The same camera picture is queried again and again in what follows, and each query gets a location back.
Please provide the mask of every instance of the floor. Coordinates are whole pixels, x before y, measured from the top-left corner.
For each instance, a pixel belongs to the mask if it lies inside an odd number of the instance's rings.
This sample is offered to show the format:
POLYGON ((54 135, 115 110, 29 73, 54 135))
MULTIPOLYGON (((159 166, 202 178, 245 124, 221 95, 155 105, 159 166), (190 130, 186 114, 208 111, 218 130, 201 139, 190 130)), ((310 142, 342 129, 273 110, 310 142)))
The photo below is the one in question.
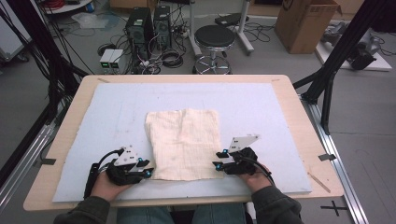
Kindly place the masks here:
MULTIPOLYGON (((101 74, 100 56, 97 49, 108 43, 114 35, 122 35, 124 21, 119 17, 102 14, 110 19, 106 29, 81 30, 71 23, 70 15, 60 18, 66 30, 65 37, 78 55, 95 74, 101 74)), ((200 17, 197 27, 213 23, 217 15, 200 17)), ((249 22, 271 26, 276 19, 251 17, 249 22)), ((269 42, 253 41, 255 49, 246 55, 239 42, 227 51, 228 61, 234 74, 284 74, 292 82, 300 80, 320 67, 318 57, 313 54, 288 54, 274 30, 264 31, 269 42)), ((396 37, 376 34, 385 40, 383 49, 396 51, 396 37)), ((191 74, 193 52, 190 43, 184 63, 177 69, 164 68, 161 74, 191 74)), ((396 67, 395 56, 383 56, 396 67)), ((87 70, 85 65, 72 54, 74 63, 87 70)), ((48 82, 31 60, 28 63, 13 61, 0 68, 0 165, 4 165, 14 148, 48 102, 48 82)), ((330 132, 341 156, 349 178, 357 192, 361 205, 370 223, 396 223, 396 70, 390 72, 339 70, 333 88, 330 132)), ((297 90, 303 93, 307 86, 297 90)), ((7 207, 0 214, 0 223, 51 223, 60 211, 26 212, 22 208, 24 198, 32 185, 38 168, 32 167, 16 189, 7 207)), ((300 200, 303 205, 302 218, 305 223, 352 223, 347 210, 321 209, 321 206, 345 207, 343 198, 300 200)), ((114 223, 115 210, 110 212, 108 223, 114 223)))

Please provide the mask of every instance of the hand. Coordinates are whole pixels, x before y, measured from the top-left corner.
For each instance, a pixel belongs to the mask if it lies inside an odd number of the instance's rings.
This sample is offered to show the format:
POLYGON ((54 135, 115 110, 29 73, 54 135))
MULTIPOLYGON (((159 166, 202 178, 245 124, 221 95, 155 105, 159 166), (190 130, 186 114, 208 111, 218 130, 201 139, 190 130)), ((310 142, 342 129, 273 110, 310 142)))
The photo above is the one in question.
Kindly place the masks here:
POLYGON ((256 169, 256 173, 253 175, 239 175, 238 177, 245 181, 252 193, 259 189, 272 186, 271 182, 259 168, 256 169))
POLYGON ((102 172, 96 179, 96 182, 92 188, 91 196, 96 196, 105 199, 108 202, 113 201, 117 196, 131 187, 132 185, 118 186, 113 184, 108 178, 106 172, 102 172))

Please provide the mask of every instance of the sleeve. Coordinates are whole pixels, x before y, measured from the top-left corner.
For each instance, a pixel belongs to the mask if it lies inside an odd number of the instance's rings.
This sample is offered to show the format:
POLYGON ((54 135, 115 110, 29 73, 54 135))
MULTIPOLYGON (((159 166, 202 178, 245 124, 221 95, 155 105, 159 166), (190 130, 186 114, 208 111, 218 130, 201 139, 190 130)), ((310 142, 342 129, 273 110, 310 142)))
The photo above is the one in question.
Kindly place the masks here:
POLYGON ((276 187, 260 189, 252 194, 257 223, 300 224, 301 205, 276 187))
POLYGON ((53 224, 105 224, 110 203, 100 197, 88 197, 73 210, 58 215, 53 224))

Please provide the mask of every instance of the cardboard box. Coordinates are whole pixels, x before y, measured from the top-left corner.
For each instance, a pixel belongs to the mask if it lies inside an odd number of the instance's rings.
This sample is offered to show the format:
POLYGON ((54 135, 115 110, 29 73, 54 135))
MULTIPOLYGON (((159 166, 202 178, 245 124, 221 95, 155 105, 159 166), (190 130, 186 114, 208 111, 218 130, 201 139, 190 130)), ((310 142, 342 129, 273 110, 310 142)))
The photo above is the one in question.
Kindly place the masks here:
POLYGON ((149 7, 152 12, 156 6, 156 0, 110 0, 110 7, 115 8, 149 7))
POLYGON ((284 0, 276 34, 289 53, 313 53, 338 8, 333 0, 284 0))

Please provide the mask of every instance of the jeans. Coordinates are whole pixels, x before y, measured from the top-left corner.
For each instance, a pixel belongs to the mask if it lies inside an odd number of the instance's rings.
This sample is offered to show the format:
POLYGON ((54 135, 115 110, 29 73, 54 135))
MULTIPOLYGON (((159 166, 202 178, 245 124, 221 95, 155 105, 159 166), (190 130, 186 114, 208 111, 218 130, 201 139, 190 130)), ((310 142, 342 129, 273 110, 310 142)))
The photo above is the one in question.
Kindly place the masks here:
MULTIPOLYGON (((118 224, 174 224, 166 207, 119 208, 118 224)), ((246 224, 242 203, 198 205, 191 224, 246 224)))

